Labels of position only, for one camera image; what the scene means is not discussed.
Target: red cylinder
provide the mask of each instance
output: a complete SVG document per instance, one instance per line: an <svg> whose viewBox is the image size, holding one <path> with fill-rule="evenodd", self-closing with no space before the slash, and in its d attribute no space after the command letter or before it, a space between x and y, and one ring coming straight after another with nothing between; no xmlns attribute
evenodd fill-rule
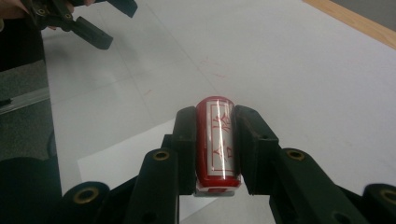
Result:
<svg viewBox="0 0 396 224"><path fill-rule="evenodd" d="M233 108L233 102L221 96L205 98L196 106L197 194L227 194L241 184Z"/></svg>

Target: brass insert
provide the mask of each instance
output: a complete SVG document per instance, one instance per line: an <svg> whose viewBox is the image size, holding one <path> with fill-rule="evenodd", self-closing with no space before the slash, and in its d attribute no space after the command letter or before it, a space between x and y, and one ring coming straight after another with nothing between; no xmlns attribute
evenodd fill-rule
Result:
<svg viewBox="0 0 396 224"><path fill-rule="evenodd" d="M90 203L99 195L99 189L96 187L87 187L79 190L73 197L73 201L78 204Z"/></svg>
<svg viewBox="0 0 396 224"><path fill-rule="evenodd" d="M38 14L40 14L41 16L43 16L43 15L46 14L46 11L45 11L44 9L42 9L42 8L40 8L37 12L38 12Z"/></svg>
<svg viewBox="0 0 396 224"><path fill-rule="evenodd" d="M297 150L289 149L286 153L288 154L289 158L296 161L302 161L303 159L305 159L304 153Z"/></svg>
<svg viewBox="0 0 396 224"><path fill-rule="evenodd" d="M153 156L156 161L165 161L169 158L169 152L167 151L158 151Z"/></svg>
<svg viewBox="0 0 396 224"><path fill-rule="evenodd" d="M385 201L396 204L396 191L391 189L382 189L380 194Z"/></svg>

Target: white label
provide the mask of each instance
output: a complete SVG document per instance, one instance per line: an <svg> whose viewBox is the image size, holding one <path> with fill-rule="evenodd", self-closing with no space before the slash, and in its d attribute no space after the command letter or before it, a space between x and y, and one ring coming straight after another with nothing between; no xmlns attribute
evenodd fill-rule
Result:
<svg viewBox="0 0 396 224"><path fill-rule="evenodd" d="M206 102L208 175L233 176L232 109L227 102Z"/></svg>

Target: white table surface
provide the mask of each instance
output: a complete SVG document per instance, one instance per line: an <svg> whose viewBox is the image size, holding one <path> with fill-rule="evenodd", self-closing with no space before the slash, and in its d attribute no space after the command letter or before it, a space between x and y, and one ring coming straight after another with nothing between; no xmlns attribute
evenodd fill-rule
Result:
<svg viewBox="0 0 396 224"><path fill-rule="evenodd" d="M210 95L259 111L282 147L346 189L396 185L394 49L300 0L136 2L132 19L108 3L76 8L114 37L109 50L43 31L63 192L90 179L84 161ZM118 181L138 172L121 171ZM268 197L242 187L182 221L242 222L274 223Z"/></svg>

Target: black clamp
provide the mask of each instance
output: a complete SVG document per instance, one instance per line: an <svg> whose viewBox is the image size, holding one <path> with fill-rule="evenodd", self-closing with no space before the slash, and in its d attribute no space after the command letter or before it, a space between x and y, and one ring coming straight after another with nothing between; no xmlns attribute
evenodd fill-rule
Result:
<svg viewBox="0 0 396 224"><path fill-rule="evenodd" d="M234 110L240 169L251 195L269 195L278 224L394 224L396 187L368 185L360 196L335 185L307 153L281 148L254 109ZM109 190L86 182L70 189L49 218L57 224L178 223L179 195L196 185L196 112L177 112L172 134L150 151L139 175Z"/></svg>
<svg viewBox="0 0 396 224"><path fill-rule="evenodd" d="M113 41L113 37L106 34L95 25L78 17L75 21L63 0L21 0L28 9L30 18L35 27L40 30L47 26L60 27L62 30L73 31L90 44L99 49L108 49ZM82 0L69 1L74 7L82 6ZM131 17L137 10L137 4L134 0L109 0L107 1L122 13Z"/></svg>

